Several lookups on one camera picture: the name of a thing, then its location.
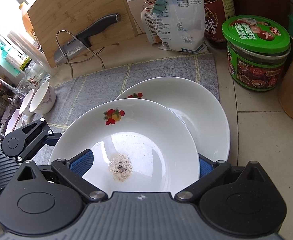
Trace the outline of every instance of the deep plate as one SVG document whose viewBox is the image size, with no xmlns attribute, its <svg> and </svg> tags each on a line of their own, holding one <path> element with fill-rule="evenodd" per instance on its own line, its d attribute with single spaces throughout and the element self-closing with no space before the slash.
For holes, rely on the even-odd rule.
<svg viewBox="0 0 293 240">
<path fill-rule="evenodd" d="M 184 78 L 159 77 L 140 82 L 125 90 L 117 99 L 133 93 L 157 102 L 179 116 L 190 130 L 198 152 L 212 161 L 227 161 L 230 129 L 225 112 L 203 86 Z"/>
<path fill-rule="evenodd" d="M 112 113 L 117 108 L 118 114 Z M 109 125 L 106 116 L 114 120 Z M 93 151 L 94 162 L 83 178 L 109 196 L 113 191 L 175 195 L 199 178 L 197 149 L 187 127 L 152 101 L 122 99 L 88 111 L 64 132 L 49 162 L 85 149 Z"/>
</svg>

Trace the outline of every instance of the knife handle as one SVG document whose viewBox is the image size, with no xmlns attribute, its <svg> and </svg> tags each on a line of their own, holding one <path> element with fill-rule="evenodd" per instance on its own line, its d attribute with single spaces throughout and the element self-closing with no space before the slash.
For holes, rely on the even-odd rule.
<svg viewBox="0 0 293 240">
<path fill-rule="evenodd" d="M 121 15 L 119 13 L 110 14 L 100 18 L 99 20 L 92 23 L 88 28 L 78 33 L 77 38 L 88 48 L 91 47 L 89 37 L 103 32 L 107 27 L 113 23 L 121 21 Z"/>
</svg>

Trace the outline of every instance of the wire stand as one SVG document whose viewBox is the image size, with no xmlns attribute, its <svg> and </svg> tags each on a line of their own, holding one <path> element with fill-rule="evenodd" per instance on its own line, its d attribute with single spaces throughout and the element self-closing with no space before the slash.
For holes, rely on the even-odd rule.
<svg viewBox="0 0 293 240">
<path fill-rule="evenodd" d="M 99 60 L 100 60 L 100 62 L 101 62 L 101 64 L 102 64 L 102 68 L 103 69 L 105 69 L 105 66 L 104 66 L 104 63 L 103 63 L 103 60 L 102 60 L 102 58 L 100 58 L 100 56 L 98 55 L 100 52 L 102 52 L 103 50 L 104 50 L 104 47 L 102 48 L 102 49 L 100 49 L 97 53 L 95 53 L 92 49 L 90 49 L 90 48 L 88 48 L 86 45 L 84 45 L 75 35 L 73 35 L 71 32 L 68 32 L 68 31 L 66 31 L 66 30 L 61 30 L 61 31 L 58 31 L 57 32 L 57 35 L 55 36 L 55 41 L 57 42 L 57 45 L 59 46 L 59 49 L 60 49 L 60 51 L 62 52 L 62 54 L 65 56 L 65 58 L 66 58 L 66 60 L 67 60 L 67 62 L 66 62 L 66 64 L 68 64 L 69 66 L 70 66 L 70 68 L 71 68 L 71 78 L 73 78 L 73 68 L 72 68 L 72 65 L 71 65 L 71 63 L 70 63 L 70 61 L 69 61 L 69 58 L 68 58 L 68 56 L 67 56 L 67 54 L 63 51 L 63 49 L 62 49 L 62 47 L 60 46 L 60 43 L 59 43 L 59 41 L 58 41 L 58 35 L 59 35 L 59 33 L 61 33 L 61 32 L 66 32 L 66 33 L 68 33 L 68 34 L 70 34 L 74 39 L 76 39 L 77 41 L 79 41 L 88 51 L 90 51 L 92 54 L 93 54 L 93 56 L 92 57 L 90 57 L 90 58 L 88 58 L 88 59 L 85 59 L 85 60 L 83 60 L 83 61 L 78 61 L 78 62 L 72 62 L 72 64 L 78 64 L 78 63 L 82 63 L 82 62 L 86 62 L 86 61 L 88 61 L 88 60 L 90 60 L 91 58 L 93 58 L 94 56 L 96 56 L 96 57 L 98 57 L 99 58 Z"/>
</svg>

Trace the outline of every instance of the knife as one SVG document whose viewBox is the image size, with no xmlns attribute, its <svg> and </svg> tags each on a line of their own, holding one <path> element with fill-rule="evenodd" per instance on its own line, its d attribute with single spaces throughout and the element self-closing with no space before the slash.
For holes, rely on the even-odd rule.
<svg viewBox="0 0 293 240">
<path fill-rule="evenodd" d="M 76 37 L 85 44 L 88 48 L 91 47 L 91 43 L 89 41 L 89 37 L 96 35 L 98 33 L 103 32 L 107 27 L 112 25 L 113 23 L 117 23 L 121 21 L 121 15 L 119 13 L 110 14 L 100 18 L 99 20 L 92 23 L 88 28 L 81 31 L 76 35 Z M 66 44 L 62 46 L 63 51 L 66 53 L 69 59 L 72 57 L 79 55 L 82 51 L 86 50 L 86 47 L 83 44 L 77 41 L 77 39 L 71 39 Z M 57 65 L 61 65 L 67 62 L 64 54 L 58 49 L 53 55 L 54 62 Z"/>
</svg>

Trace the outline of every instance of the blue gripper pad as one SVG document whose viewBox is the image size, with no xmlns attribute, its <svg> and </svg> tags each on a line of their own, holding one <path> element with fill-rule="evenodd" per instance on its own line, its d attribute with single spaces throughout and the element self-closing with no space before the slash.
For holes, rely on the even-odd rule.
<svg viewBox="0 0 293 240">
<path fill-rule="evenodd" d="M 69 169 L 82 177 L 93 165 L 93 152 L 88 149 L 84 150 L 68 162 L 70 163 Z"/>
<path fill-rule="evenodd" d="M 200 178 L 209 174 L 211 171 L 213 171 L 213 165 L 207 163 L 205 160 L 200 159 Z"/>
</svg>

